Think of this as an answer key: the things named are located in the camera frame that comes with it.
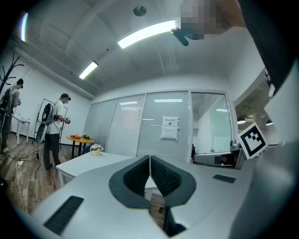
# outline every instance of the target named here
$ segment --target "ceiling light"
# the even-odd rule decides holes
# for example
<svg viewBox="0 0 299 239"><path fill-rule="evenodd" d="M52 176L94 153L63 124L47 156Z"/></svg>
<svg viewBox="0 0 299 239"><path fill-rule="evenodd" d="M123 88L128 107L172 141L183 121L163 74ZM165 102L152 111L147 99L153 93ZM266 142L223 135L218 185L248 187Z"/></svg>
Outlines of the ceiling light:
<svg viewBox="0 0 299 239"><path fill-rule="evenodd" d="M161 22L152 26L149 26L147 28L143 28L139 31L136 31L132 33L131 35L128 35L127 37L123 38L118 42L121 48L126 48L127 46L138 42L142 39L145 39L147 37L157 35L163 32L170 32L171 29L175 28L175 22L172 21L165 21Z"/></svg>
<svg viewBox="0 0 299 239"><path fill-rule="evenodd" d="M138 104L138 102L137 101L131 101L131 102L120 103L120 105L131 105L131 104Z"/></svg>
<svg viewBox="0 0 299 239"><path fill-rule="evenodd" d="M163 103L163 102L183 102L183 99L155 99L156 103Z"/></svg>
<svg viewBox="0 0 299 239"><path fill-rule="evenodd" d="M273 125L271 120L267 120L266 126Z"/></svg>
<svg viewBox="0 0 299 239"><path fill-rule="evenodd" d="M216 111L228 112L228 110L225 110L225 109L217 109Z"/></svg>
<svg viewBox="0 0 299 239"><path fill-rule="evenodd" d="M243 117L238 117L238 122L237 122L238 125L245 124L245 123L246 123L245 118L243 118Z"/></svg>
<svg viewBox="0 0 299 239"><path fill-rule="evenodd" d="M22 19L22 27L21 27L21 40L25 41L25 31L26 31L26 23L27 23L28 13L25 13Z"/></svg>
<svg viewBox="0 0 299 239"><path fill-rule="evenodd" d="M83 80L90 72L92 72L97 67L98 67L98 64L96 62L91 62L89 64L89 66L87 66L86 69L81 73L81 75L79 77Z"/></svg>

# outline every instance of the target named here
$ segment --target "yellow round table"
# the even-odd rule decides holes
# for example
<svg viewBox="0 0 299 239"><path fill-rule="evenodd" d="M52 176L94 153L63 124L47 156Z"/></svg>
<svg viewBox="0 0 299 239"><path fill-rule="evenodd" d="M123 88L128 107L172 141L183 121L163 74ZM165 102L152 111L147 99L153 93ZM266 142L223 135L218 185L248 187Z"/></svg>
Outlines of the yellow round table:
<svg viewBox="0 0 299 239"><path fill-rule="evenodd" d="M74 149L75 149L75 142L79 142L79 153L78 153L78 156L81 155L81 147L82 147L82 143L84 143L83 145L83 154L85 153L85 147L86 147L86 144L93 144L94 143L94 140L87 140L87 139L84 139L84 138L80 138L80 139L73 139L71 138L70 135L67 135L66 136L69 140L72 140L73 141L73 147L71 149L71 158L73 159L74 158Z"/></svg>

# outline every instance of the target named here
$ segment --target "black pants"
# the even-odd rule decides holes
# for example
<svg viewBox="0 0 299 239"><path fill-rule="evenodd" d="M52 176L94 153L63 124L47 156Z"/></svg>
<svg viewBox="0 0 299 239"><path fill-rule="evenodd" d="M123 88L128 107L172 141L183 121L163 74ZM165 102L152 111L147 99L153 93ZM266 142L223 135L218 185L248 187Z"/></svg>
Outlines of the black pants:
<svg viewBox="0 0 299 239"><path fill-rule="evenodd" d="M6 141L10 131L11 119L12 117L9 117L7 115L5 116L3 129L2 129L2 148L6 148Z"/></svg>
<svg viewBox="0 0 299 239"><path fill-rule="evenodd" d="M59 139L60 134L46 134L45 135L45 144L43 146L43 163L47 169L50 164L50 148L52 146L52 154L54 158L55 165L60 164L59 161Z"/></svg>

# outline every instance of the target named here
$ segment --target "man wearing black cap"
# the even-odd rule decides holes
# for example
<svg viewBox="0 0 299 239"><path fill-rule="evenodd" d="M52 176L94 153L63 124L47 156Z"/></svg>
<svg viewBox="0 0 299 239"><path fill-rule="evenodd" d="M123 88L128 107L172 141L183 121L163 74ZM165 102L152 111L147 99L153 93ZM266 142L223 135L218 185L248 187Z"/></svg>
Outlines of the man wearing black cap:
<svg viewBox="0 0 299 239"><path fill-rule="evenodd" d="M54 103L53 117L55 120L50 123L45 135L45 144L43 147L43 162L46 170L49 170L53 165L50 163L50 148L52 146L52 154L55 166L60 164L59 160L59 139L60 139L60 122L63 121L69 124L70 121L63 117L64 104L68 104L71 100L68 94L62 94L60 99Z"/></svg>
<svg viewBox="0 0 299 239"><path fill-rule="evenodd" d="M2 129L2 149L3 152L7 152L9 148L6 146L6 141L10 131L11 119L14 114L13 109L21 104L21 100L19 99L20 92L19 89L23 88L24 81L23 79L19 79L17 83L11 87L10 90L10 99L5 110L5 120Z"/></svg>

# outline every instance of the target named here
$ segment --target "white desk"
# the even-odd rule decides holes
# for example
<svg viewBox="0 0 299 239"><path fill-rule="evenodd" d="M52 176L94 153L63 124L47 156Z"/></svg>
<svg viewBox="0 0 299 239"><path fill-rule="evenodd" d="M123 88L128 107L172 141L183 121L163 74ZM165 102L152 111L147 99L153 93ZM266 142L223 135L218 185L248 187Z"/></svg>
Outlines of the white desk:
<svg viewBox="0 0 299 239"><path fill-rule="evenodd" d="M101 153L99 156L91 152L56 166L59 175L60 186L63 187L73 178L92 169L101 168L123 160L131 159L131 156ZM145 185L145 198L150 201L153 189L157 189L154 181L149 177Z"/></svg>
<svg viewBox="0 0 299 239"><path fill-rule="evenodd" d="M18 121L18 126L17 126L17 144L20 144L20 132L19 132L19 130L20 130L20 127L19 127L20 122L22 124L28 124L28 126L27 126L27 135L26 135L26 143L28 143L28 132L29 132L29 126L30 126L31 121L29 119L20 118L17 115L14 115L13 117Z"/></svg>

